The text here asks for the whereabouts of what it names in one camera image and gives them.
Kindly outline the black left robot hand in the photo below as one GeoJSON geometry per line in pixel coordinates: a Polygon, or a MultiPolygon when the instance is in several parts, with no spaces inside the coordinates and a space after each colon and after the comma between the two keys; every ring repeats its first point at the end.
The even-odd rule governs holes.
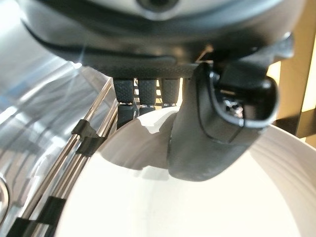
{"type": "Polygon", "coordinates": [[[278,107],[267,76],[293,55],[303,0],[20,0],[45,48],[114,79],[188,79],[169,174],[209,180],[264,132],[278,107]]]}

